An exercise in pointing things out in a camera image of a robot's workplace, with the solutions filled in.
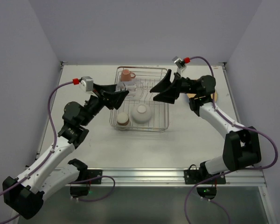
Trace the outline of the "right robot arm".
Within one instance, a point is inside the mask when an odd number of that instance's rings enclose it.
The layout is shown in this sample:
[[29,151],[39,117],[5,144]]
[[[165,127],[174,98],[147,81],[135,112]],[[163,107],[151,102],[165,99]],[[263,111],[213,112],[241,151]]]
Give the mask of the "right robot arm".
[[215,93],[216,80],[211,75],[202,76],[197,80],[181,77],[171,70],[151,90],[155,93],[153,100],[174,104],[181,93],[193,94],[189,106],[198,117],[211,124],[224,138],[221,156],[204,161],[199,168],[189,168],[186,176],[193,183],[209,182],[210,178],[225,171],[237,171],[261,161],[259,137],[253,127],[246,130],[245,126],[232,120],[221,112],[211,95]]

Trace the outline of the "pink mug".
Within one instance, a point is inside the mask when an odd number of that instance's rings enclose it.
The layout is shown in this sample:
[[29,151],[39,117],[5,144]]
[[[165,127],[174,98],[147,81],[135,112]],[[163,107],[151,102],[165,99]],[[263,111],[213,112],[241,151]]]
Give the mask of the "pink mug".
[[129,82],[132,81],[136,77],[134,72],[131,72],[129,69],[124,69],[121,72],[120,80],[121,82]]

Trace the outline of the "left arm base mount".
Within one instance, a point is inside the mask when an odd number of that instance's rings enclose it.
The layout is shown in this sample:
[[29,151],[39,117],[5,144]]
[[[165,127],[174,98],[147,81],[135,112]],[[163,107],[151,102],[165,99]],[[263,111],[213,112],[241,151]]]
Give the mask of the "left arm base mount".
[[[80,171],[76,181],[83,181],[91,178],[95,178],[102,175],[101,169],[84,169]],[[91,184],[101,184],[101,179],[94,181],[83,182],[82,187],[70,187],[70,195],[72,197],[87,196],[90,191]]]

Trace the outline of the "yellow plate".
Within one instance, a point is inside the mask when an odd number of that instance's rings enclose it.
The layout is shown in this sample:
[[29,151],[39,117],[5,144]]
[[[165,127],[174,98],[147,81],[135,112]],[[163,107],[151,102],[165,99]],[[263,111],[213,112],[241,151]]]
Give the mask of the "yellow plate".
[[[187,93],[188,98],[194,98],[196,94],[193,93]],[[211,95],[211,99],[214,99],[215,102],[217,102],[218,94],[217,91],[215,91],[214,94]]]

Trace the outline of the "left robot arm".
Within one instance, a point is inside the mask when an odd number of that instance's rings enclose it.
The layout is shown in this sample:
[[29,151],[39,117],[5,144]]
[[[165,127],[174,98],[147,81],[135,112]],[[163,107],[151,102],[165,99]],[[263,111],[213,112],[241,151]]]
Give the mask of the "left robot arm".
[[94,93],[84,105],[71,101],[63,110],[63,126],[54,131],[51,146],[16,178],[7,177],[3,183],[4,203],[19,216],[31,219],[52,194],[68,183],[82,182],[87,175],[87,165],[73,159],[56,174],[53,171],[69,154],[84,141],[89,130],[85,127],[104,108],[119,109],[129,94],[128,90],[118,91],[116,85],[92,84]]

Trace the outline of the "clear drinking glass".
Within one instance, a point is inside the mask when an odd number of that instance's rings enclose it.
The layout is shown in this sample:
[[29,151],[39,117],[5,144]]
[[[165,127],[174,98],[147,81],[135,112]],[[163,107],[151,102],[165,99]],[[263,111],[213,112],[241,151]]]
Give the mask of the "clear drinking glass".
[[126,96],[128,100],[140,100],[143,96],[143,89],[143,84],[140,81],[125,81],[116,84],[117,91],[129,91]]

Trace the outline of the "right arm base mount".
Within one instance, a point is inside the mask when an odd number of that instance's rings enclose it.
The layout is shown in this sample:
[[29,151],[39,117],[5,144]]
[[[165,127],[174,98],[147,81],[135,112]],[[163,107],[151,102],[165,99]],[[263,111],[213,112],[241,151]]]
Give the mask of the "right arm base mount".
[[206,179],[211,178],[211,180],[208,180],[207,182],[204,182],[203,184],[209,185],[208,187],[196,187],[196,192],[200,197],[203,199],[214,199],[217,195],[217,186],[218,185],[224,185],[226,184],[225,176],[219,176],[216,179],[213,177],[216,175],[211,175],[206,171],[205,167],[199,167],[195,164],[192,164],[188,169],[185,169],[183,171],[184,173],[184,181],[185,184],[197,184],[201,181],[205,181]]

